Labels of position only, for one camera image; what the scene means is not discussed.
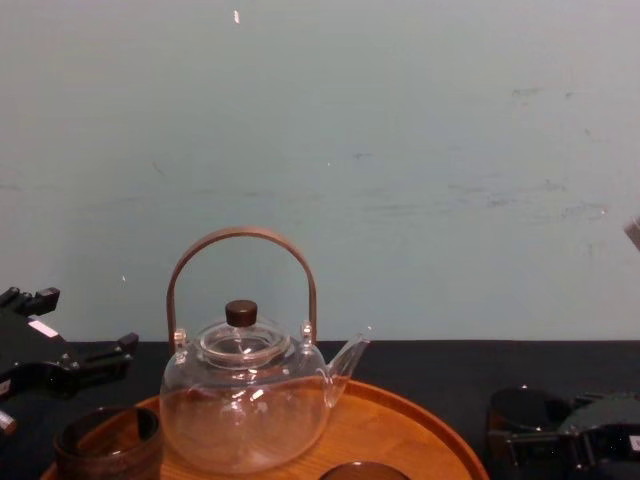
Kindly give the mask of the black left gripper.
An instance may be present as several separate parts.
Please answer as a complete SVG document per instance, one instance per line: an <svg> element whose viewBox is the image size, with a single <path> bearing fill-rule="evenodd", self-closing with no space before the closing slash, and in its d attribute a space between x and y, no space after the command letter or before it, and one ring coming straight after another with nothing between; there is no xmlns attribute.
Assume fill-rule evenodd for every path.
<svg viewBox="0 0 640 480"><path fill-rule="evenodd" d="M139 344L137 334L79 351L52 327L29 317L54 311L59 297L57 288L31 294L10 287L1 293L3 400L30 391L69 398L82 389L126 376Z"/></svg>

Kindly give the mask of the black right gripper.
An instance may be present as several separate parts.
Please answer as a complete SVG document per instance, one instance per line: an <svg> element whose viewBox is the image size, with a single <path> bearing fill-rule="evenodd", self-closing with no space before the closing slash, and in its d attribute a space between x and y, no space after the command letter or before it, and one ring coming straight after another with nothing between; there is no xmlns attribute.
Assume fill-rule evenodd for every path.
<svg viewBox="0 0 640 480"><path fill-rule="evenodd" d="M639 395L585 392L566 402L557 431L491 429L487 444L492 462L506 470L546 463L561 468L561 479L606 463L637 462Z"/></svg>

